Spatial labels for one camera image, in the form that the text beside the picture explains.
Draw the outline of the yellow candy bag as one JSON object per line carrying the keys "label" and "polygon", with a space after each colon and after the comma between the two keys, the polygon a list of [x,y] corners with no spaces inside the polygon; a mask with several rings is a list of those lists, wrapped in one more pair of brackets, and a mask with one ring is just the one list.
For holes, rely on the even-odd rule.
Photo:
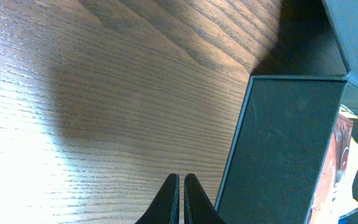
{"label": "yellow candy bag", "polygon": [[358,119],[358,115],[354,114],[348,107],[341,105],[339,109],[339,114],[348,118],[348,119]]}

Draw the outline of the brown Pocky box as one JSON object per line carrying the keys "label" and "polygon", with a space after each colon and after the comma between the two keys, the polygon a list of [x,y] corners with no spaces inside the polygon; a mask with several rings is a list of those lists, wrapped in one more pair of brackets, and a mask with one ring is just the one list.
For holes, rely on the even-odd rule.
{"label": "brown Pocky box", "polygon": [[336,224],[358,212],[352,186],[358,171],[358,143],[353,121],[338,115],[323,170],[313,196],[308,224]]}

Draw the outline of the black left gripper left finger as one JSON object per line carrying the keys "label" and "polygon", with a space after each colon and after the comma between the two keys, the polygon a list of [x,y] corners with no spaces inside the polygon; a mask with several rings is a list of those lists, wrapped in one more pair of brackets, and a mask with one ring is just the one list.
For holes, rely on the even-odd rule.
{"label": "black left gripper left finger", "polygon": [[178,224],[180,176],[169,174],[148,209],[135,224]]}

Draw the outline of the black gift box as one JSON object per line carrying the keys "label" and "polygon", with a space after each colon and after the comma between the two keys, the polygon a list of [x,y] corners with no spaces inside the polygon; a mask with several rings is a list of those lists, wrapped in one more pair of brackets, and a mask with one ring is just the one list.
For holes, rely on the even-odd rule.
{"label": "black gift box", "polygon": [[277,41],[250,75],[218,214],[306,223],[341,106],[358,116],[358,0],[284,1]]}

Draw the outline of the blue Oreo cookie pack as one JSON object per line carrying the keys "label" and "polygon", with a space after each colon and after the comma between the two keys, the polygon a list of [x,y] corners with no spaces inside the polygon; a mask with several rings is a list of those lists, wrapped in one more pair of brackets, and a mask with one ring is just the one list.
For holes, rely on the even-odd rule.
{"label": "blue Oreo cookie pack", "polygon": [[338,221],[338,224],[349,224],[349,222],[346,218],[343,218]]}

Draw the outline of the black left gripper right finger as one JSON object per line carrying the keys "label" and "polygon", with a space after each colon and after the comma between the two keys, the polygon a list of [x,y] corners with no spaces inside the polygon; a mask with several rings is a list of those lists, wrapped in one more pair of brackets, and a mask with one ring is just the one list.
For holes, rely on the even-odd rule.
{"label": "black left gripper right finger", "polygon": [[185,224],[225,224],[194,174],[185,177],[184,220]]}

